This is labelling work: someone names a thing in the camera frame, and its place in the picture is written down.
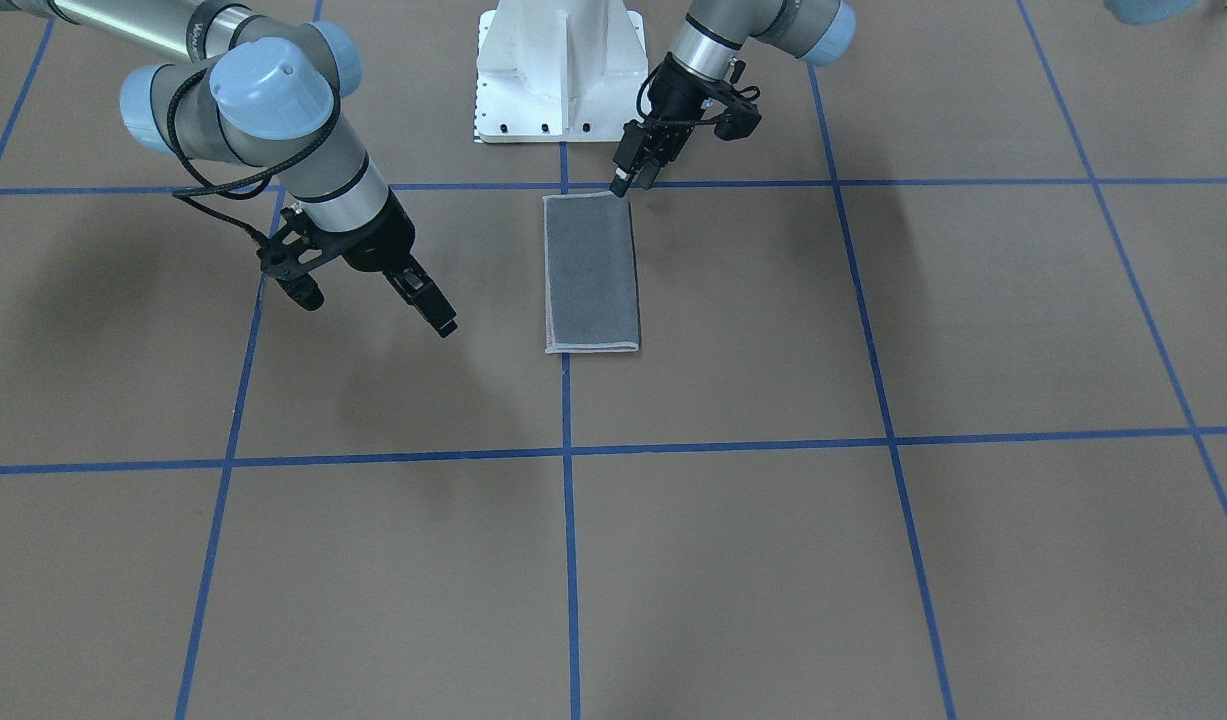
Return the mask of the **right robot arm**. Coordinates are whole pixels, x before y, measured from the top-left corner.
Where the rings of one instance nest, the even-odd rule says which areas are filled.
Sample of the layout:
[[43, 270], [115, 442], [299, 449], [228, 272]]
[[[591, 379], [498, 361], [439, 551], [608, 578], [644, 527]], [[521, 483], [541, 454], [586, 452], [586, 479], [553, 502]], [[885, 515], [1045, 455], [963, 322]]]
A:
[[242, 1], [0, 1], [91, 27], [162, 55], [124, 79], [128, 132], [174, 156], [194, 186], [177, 197], [244, 201], [280, 182], [290, 193], [271, 234], [242, 224], [263, 274], [306, 310], [324, 302], [313, 270], [337, 258], [380, 274], [439, 336], [456, 312], [415, 259], [415, 227], [344, 118], [362, 79], [352, 37], [325, 20], [290, 26]]

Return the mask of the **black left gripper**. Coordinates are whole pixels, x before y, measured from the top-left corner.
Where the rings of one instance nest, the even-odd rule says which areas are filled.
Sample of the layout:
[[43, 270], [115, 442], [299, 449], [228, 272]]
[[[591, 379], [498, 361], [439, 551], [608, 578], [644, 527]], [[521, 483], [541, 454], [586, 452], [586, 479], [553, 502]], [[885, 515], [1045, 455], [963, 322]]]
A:
[[665, 167], [679, 158], [694, 128], [715, 126], [709, 117], [714, 79], [697, 74], [676, 55], [665, 55], [639, 91], [639, 120], [628, 120], [614, 152], [610, 193], [625, 197], [632, 186], [650, 190]]

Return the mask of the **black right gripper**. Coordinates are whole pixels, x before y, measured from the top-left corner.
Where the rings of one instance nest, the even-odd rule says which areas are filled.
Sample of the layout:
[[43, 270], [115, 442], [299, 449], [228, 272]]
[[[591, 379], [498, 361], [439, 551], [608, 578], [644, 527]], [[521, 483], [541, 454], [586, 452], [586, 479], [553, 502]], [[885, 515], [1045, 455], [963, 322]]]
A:
[[357, 242], [342, 255], [348, 266], [357, 272], [383, 274], [398, 296], [413, 307], [440, 339], [456, 332], [456, 310], [412, 254], [415, 224], [395, 193], [389, 193], [374, 220], [351, 236]]

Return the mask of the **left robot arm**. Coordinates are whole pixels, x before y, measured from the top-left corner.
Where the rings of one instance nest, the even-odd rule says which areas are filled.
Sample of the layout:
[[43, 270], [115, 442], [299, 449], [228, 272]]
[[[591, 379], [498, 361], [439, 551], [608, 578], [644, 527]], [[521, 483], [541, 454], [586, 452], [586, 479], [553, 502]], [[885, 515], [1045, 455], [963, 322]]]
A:
[[760, 88], [737, 87], [747, 40], [775, 47], [814, 67], [852, 47], [856, 12], [845, 1], [694, 1], [672, 45], [637, 91], [636, 118], [614, 152], [609, 191], [649, 190], [679, 159], [696, 128], [721, 141], [746, 139], [760, 126]]

